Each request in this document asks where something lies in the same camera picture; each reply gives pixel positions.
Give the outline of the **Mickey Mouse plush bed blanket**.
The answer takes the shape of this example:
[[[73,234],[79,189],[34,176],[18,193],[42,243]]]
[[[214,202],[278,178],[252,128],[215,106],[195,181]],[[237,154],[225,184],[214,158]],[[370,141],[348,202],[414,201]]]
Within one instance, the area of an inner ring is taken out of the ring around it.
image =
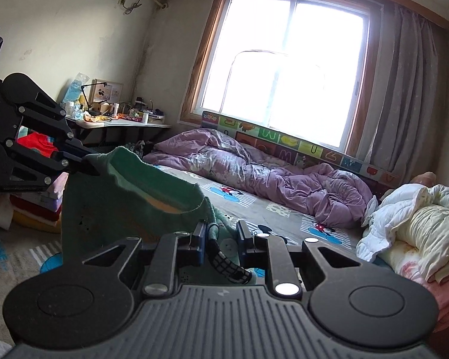
[[[268,227],[294,244],[313,235],[348,250],[354,250],[362,234],[360,228],[321,228],[313,216],[197,174],[170,167],[164,167],[163,171],[198,184],[214,207],[228,217],[231,225],[245,220],[253,232]],[[10,196],[0,195],[0,356],[12,343],[1,310],[6,295],[23,280],[56,266],[60,262],[60,252],[59,233],[40,232],[16,223]]]

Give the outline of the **cluttered white desk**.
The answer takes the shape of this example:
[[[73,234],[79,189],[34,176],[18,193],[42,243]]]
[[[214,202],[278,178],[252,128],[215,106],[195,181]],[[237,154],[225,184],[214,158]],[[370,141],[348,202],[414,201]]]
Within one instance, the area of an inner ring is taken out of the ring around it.
[[[170,125],[152,102],[122,100],[124,85],[77,73],[60,105],[68,125],[84,145],[111,147],[135,141],[156,142]]]

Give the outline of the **teal lion print sweatshirt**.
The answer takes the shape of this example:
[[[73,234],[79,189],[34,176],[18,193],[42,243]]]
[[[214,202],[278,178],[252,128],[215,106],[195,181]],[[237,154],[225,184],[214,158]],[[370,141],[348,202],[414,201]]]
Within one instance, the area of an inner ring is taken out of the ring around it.
[[[256,275],[241,267],[237,230],[199,185],[144,163],[124,147],[90,154],[70,173],[61,213],[65,262],[127,237],[156,243],[171,232],[207,225],[205,262],[183,267],[182,282],[193,285],[253,285]]]

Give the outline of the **purple crumpled duvet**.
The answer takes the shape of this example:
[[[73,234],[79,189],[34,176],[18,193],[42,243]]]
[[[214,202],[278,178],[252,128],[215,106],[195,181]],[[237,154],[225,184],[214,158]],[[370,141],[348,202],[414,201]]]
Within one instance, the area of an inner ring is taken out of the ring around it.
[[[364,218],[373,197],[355,174],[326,163],[300,169],[214,129],[174,135],[142,160],[255,194],[314,216],[327,227],[352,228]]]

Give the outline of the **colourful alphabet foam headboard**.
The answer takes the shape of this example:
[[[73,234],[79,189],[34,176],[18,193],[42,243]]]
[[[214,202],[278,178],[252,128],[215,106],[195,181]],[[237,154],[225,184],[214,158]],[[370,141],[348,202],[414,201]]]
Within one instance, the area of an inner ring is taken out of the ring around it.
[[[260,127],[247,121],[241,121],[210,111],[202,113],[201,126],[217,129],[240,143],[255,147],[291,165],[303,166],[320,161],[364,177],[372,185],[396,188],[400,183],[398,175],[387,172],[384,169],[340,153],[335,149],[313,144],[307,140],[286,135],[268,127]]]

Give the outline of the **grey curtain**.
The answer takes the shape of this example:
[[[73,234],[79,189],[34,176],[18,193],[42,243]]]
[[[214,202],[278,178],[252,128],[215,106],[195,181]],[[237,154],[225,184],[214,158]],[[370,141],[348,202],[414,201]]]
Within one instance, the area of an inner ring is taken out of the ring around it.
[[[442,28],[396,4],[387,22],[392,49],[382,53],[390,65],[380,83],[382,105],[369,149],[373,165],[400,182],[429,169],[436,146],[439,103],[445,97],[448,37]]]

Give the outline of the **white and pink quilt pile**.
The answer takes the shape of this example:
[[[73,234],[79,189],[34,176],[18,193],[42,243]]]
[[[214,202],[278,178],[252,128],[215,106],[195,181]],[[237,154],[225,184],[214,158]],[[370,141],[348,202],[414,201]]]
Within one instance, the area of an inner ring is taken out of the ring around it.
[[[433,172],[369,202],[356,255],[382,259],[392,270],[426,288],[439,315],[436,333],[449,335],[449,187]]]

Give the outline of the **colourful folded clothes stack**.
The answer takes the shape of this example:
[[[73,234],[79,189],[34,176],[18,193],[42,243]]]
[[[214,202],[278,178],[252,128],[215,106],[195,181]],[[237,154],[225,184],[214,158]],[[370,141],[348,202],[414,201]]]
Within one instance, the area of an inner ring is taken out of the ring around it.
[[[17,142],[47,158],[58,151],[51,137],[26,127],[20,129]],[[45,191],[11,194],[13,220],[40,232],[60,233],[62,200],[67,179],[68,174],[62,173]]]

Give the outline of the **wooden framed window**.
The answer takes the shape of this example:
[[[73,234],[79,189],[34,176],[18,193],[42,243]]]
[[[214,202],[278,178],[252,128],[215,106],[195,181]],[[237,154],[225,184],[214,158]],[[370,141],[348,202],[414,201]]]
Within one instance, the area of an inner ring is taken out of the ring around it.
[[[377,0],[213,0],[181,121],[213,111],[355,155],[382,13]]]

